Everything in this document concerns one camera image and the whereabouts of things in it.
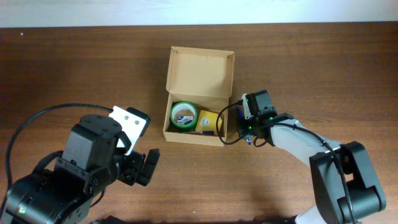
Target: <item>tape roll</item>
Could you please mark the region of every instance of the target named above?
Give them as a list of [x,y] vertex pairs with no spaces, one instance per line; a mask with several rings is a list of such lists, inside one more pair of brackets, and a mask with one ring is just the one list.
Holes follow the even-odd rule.
[[[191,111],[193,113],[194,119],[193,119],[193,121],[191,123],[189,123],[189,124],[177,124],[174,121],[175,115],[181,110],[189,110],[189,111]],[[198,111],[191,103],[179,102],[179,103],[177,103],[176,105],[174,105],[172,107],[172,110],[170,111],[170,120],[172,121],[172,124],[175,127],[177,127],[177,129],[179,131],[190,131],[190,130],[192,130],[195,127],[195,125],[198,122]]]

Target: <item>white arm segment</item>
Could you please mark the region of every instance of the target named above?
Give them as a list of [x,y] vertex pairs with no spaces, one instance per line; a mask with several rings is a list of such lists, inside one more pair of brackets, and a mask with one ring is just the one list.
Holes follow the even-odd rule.
[[[287,119],[280,123],[296,124],[297,127],[306,128],[296,119]],[[310,157],[318,152],[328,152],[328,149],[322,146],[322,143],[309,133],[300,130],[293,130],[290,127],[275,125],[271,128],[271,137],[274,145],[278,148],[285,149],[297,159],[300,159],[305,165],[310,167]],[[329,143],[333,150],[340,148],[340,142],[332,141],[320,136]]]
[[[288,119],[280,123],[296,124],[298,127],[305,128],[296,119]],[[309,133],[300,130],[293,130],[290,127],[275,125],[271,128],[271,136],[274,145],[278,148],[285,149],[300,159],[304,164],[310,167],[310,157],[318,152],[328,152],[328,149],[322,146],[322,143]],[[320,136],[329,143],[333,150],[340,148],[340,142],[332,141]],[[308,211],[297,215],[296,224],[326,224],[322,216],[319,214],[318,208],[314,205]]]

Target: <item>box lid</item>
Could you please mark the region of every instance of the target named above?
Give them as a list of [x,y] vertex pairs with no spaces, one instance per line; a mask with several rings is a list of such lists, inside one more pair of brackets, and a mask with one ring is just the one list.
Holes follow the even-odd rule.
[[166,89],[170,93],[229,98],[234,52],[172,47]]

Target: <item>white wall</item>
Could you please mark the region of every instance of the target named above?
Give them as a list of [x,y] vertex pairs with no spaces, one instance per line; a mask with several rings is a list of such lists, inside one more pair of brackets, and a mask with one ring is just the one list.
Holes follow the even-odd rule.
[[0,27],[398,21],[398,0],[0,0]]

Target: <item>cardboard box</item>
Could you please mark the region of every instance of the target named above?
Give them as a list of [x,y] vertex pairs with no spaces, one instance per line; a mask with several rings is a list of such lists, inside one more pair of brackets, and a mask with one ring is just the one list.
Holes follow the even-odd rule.
[[[166,89],[169,100],[163,127],[166,141],[209,146],[224,146],[218,136],[178,133],[170,121],[172,106],[181,101],[192,103],[198,110],[219,113],[228,106],[232,94],[234,52],[225,50],[172,47]],[[222,115],[220,136],[226,139],[228,110]]]

